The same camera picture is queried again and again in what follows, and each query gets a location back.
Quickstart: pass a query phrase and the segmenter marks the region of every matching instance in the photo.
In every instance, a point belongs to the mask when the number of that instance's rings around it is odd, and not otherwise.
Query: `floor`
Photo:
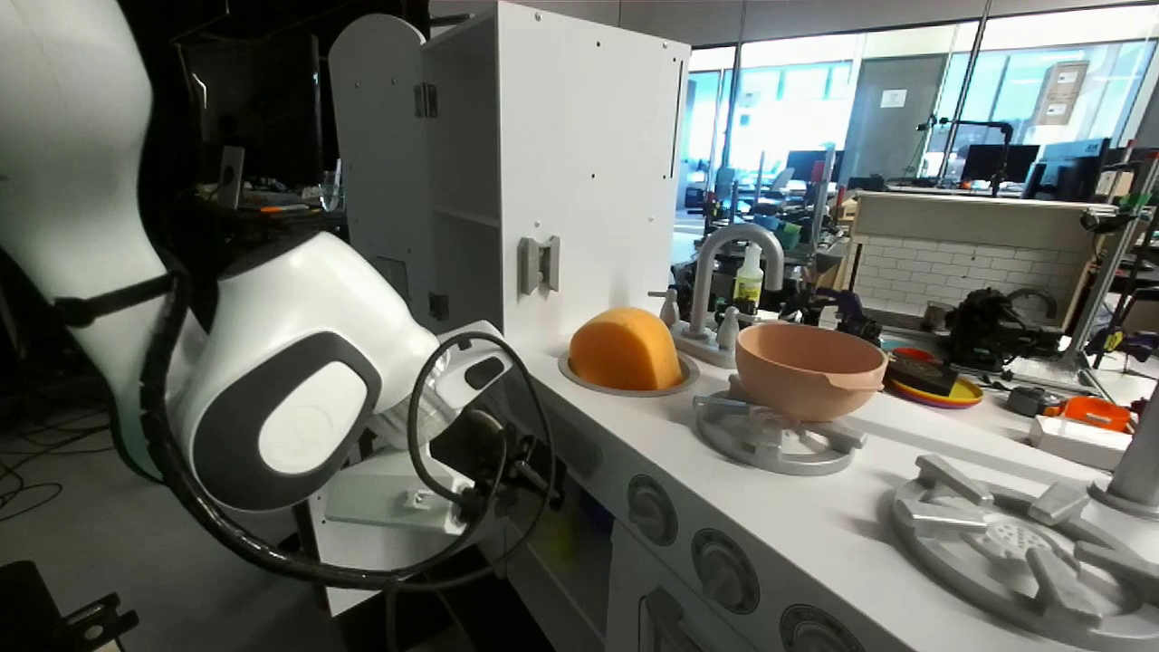
[[[142,620],[122,637],[131,652],[386,650],[380,607],[329,620],[322,591],[240,562],[178,509],[165,485],[125,470],[94,376],[59,375],[36,388],[6,388],[0,423],[0,570],[36,562],[59,611],[120,593]],[[495,593],[498,582],[481,582],[475,598],[451,603],[467,607],[462,611],[486,611],[479,608],[486,603],[487,623],[506,611],[518,629],[521,607],[504,608]],[[442,607],[407,603],[397,620],[408,652],[491,650],[467,642],[469,615],[450,623]]]

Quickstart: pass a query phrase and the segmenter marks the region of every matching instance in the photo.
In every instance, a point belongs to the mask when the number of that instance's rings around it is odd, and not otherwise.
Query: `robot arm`
[[[347,442],[407,401],[436,371],[426,359],[455,342],[415,325],[333,235],[224,277],[203,332],[188,319],[188,281],[165,277],[137,219],[148,75],[117,0],[0,5],[0,85],[12,92],[0,95],[0,247],[49,306],[90,311],[71,337],[117,395],[125,460],[155,464],[222,544],[264,570],[344,587],[408,575],[415,557],[397,557],[396,573],[287,557],[224,509],[271,510],[315,492]],[[515,364],[504,342],[481,342]],[[408,401],[408,422],[437,430],[504,371],[436,371],[436,393],[419,383],[426,398]],[[396,456],[419,464],[411,430],[408,446]],[[397,498],[426,481],[451,510],[455,498],[436,476],[415,469]]]

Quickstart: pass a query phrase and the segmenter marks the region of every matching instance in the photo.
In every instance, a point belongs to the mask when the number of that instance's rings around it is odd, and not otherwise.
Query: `glass wall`
[[[690,51],[681,115],[681,209],[701,209],[729,139],[734,49]]]
[[[681,209],[695,214],[713,189],[747,214],[792,185],[788,154],[840,154],[840,180],[944,185],[962,172],[968,145],[1004,139],[981,122],[1011,122],[1013,145],[1038,149],[1081,139],[1121,145],[1138,131],[1154,87],[1159,6],[991,18],[968,81],[978,29],[956,21],[695,51]]]

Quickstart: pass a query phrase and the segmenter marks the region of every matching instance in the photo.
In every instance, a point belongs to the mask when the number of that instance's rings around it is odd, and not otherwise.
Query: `bowl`
[[[734,337],[737,388],[795,423],[864,406],[879,393],[885,367],[868,342],[818,325],[758,322]]]

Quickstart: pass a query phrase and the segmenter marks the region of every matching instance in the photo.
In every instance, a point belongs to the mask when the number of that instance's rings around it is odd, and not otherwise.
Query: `wooden bowl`
[[[734,337],[737,388],[795,422],[835,422],[879,393],[886,359],[858,337],[795,325],[758,322]]]

